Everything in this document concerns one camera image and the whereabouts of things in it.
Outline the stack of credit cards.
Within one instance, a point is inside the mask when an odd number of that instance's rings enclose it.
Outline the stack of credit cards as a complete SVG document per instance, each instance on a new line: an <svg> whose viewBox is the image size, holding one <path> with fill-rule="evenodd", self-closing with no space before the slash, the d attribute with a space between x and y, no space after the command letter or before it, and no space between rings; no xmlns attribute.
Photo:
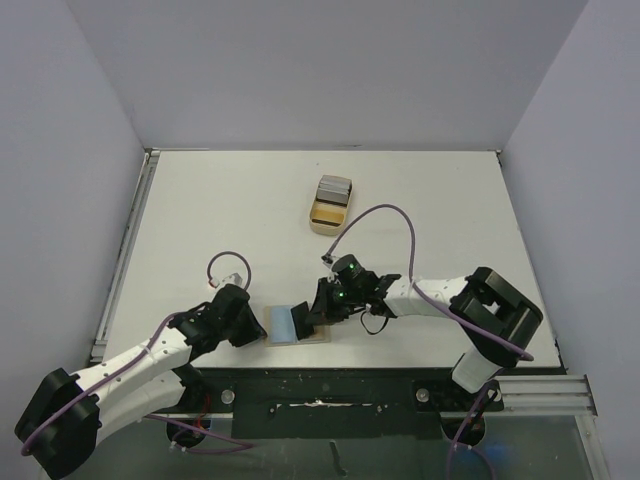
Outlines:
<svg viewBox="0 0 640 480"><path fill-rule="evenodd" d="M352 192L352 180L339 176L323 175L316 190L316 200L346 206Z"/></svg>

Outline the black credit card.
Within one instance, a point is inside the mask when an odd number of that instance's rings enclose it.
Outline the black credit card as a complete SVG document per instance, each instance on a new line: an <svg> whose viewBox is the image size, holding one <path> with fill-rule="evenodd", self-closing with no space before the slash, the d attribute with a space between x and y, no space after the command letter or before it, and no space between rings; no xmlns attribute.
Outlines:
<svg viewBox="0 0 640 480"><path fill-rule="evenodd" d="M290 309L296 339L299 341L310 338L315 334L315 327L308 322L310 310L307 301L303 301Z"/></svg>

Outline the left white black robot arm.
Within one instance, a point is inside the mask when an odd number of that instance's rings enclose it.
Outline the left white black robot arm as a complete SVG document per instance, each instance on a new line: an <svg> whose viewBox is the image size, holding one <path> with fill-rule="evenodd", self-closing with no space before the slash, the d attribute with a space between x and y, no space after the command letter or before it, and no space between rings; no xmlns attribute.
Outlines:
<svg viewBox="0 0 640 480"><path fill-rule="evenodd" d="M100 364L44 377L15 427L21 453L63 479L116 431L167 408L200 411L208 395L193 361L221 343L242 347L267 333L243 288L226 284L210 301L170 314L151 337Z"/></svg>

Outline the beige leather card holder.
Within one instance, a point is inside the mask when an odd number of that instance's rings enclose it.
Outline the beige leather card holder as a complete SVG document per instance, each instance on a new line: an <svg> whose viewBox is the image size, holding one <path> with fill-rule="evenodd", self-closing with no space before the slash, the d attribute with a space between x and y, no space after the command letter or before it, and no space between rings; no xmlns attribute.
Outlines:
<svg viewBox="0 0 640 480"><path fill-rule="evenodd" d="M264 308L263 327L267 333L264 343L267 347L284 347L328 343L331 340L328 326L317 326L314 332L299 339L292 314L291 305L273 305Z"/></svg>

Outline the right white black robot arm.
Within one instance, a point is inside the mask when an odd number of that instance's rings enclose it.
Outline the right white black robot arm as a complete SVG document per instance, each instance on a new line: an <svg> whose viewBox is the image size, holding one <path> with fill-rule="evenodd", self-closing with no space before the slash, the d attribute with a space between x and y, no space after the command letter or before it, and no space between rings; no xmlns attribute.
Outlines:
<svg viewBox="0 0 640 480"><path fill-rule="evenodd" d="M300 339L316 326L342 322L356 313L386 320L437 314L458 323L472 347L456 363L445 384L448 402L469 408L499 372L530 361L526 348L543 321L541 310L496 271L479 267L452 279L378 275L349 254L330 264L317 282L312 305L294 322Z"/></svg>

